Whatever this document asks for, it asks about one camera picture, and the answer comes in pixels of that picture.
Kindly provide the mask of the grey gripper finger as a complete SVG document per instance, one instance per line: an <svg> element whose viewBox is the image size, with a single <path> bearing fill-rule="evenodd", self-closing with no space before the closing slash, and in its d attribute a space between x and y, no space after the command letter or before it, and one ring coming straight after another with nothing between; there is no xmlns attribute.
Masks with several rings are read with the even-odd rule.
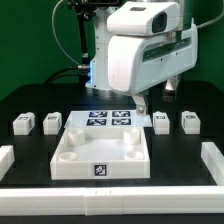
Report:
<svg viewBox="0 0 224 224"><path fill-rule="evenodd" d="M163 100L173 102L176 99L177 80L176 78L168 79L163 90Z"/></svg>
<svg viewBox="0 0 224 224"><path fill-rule="evenodd" d="M139 116L146 116L147 115L147 103L145 97L142 94L138 94L133 96L133 100L136 104L136 113Z"/></svg>

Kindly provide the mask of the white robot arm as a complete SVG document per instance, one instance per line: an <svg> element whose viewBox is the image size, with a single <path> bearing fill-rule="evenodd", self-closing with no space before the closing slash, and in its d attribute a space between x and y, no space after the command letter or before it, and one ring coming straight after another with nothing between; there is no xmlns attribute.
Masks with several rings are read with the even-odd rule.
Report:
<svg viewBox="0 0 224 224"><path fill-rule="evenodd" d="M179 75L197 60L198 33L187 0L87 0L94 18L96 53L90 62L92 92L131 96L147 114L148 89L164 82L175 98Z"/></svg>

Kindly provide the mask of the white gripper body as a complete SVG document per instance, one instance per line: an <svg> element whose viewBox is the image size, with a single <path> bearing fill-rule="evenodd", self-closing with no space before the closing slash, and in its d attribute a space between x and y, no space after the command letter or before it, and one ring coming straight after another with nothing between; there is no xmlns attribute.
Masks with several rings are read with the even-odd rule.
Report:
<svg viewBox="0 0 224 224"><path fill-rule="evenodd" d="M113 34L108 45L108 82L111 89L124 95L137 95L196 64L198 34L194 23L169 40L175 23L161 32L152 31L152 22L125 25L108 21Z"/></svg>

